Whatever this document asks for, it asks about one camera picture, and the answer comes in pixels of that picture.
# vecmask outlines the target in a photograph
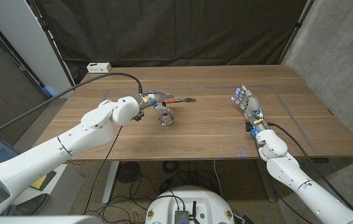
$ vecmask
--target black fan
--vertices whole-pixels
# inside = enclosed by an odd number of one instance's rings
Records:
[[[117,173],[117,179],[122,184],[130,184],[140,176],[140,165],[137,162],[123,162]]]

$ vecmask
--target orange handle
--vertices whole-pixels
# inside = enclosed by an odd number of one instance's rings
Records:
[[[165,100],[165,103],[178,103],[179,100]]]

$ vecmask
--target table leg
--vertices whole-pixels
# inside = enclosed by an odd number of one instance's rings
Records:
[[[257,164],[259,175],[261,176],[262,182],[264,183],[265,192],[268,196],[268,201],[271,203],[276,202],[275,191],[273,190],[273,186],[272,186],[272,183],[270,182],[266,168],[264,167],[260,159],[255,160],[255,163]]]
[[[103,198],[102,198],[103,204],[110,202],[110,199],[113,193],[113,187],[114,187],[114,184],[116,183],[116,175],[119,169],[119,164],[120,164],[119,161],[112,161],[110,163],[108,179],[106,181],[106,186],[104,187],[104,192],[103,192]]]

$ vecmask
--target gray wall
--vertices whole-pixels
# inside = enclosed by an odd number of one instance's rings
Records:
[[[0,48],[0,126],[42,102],[44,98],[38,90]],[[0,139],[14,144],[42,110],[43,108],[0,131]]]
[[[283,64],[294,69],[353,134],[353,1],[315,1]],[[319,166],[353,203],[353,161],[333,159]],[[313,173],[305,162],[303,167]],[[296,203],[310,220],[315,220],[298,198],[292,194],[285,197]],[[301,223],[281,206],[287,223]]]

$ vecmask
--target yellow label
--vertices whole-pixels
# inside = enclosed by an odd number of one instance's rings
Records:
[[[254,124],[258,124],[259,122],[261,122],[261,121],[263,121],[264,119],[263,118],[261,118],[261,119],[259,119],[259,120],[256,120],[256,121],[254,121]]]
[[[34,187],[35,189],[39,189],[40,186],[44,183],[46,177],[47,177],[47,175],[44,175],[43,177],[38,179],[36,182],[34,182],[31,186]]]

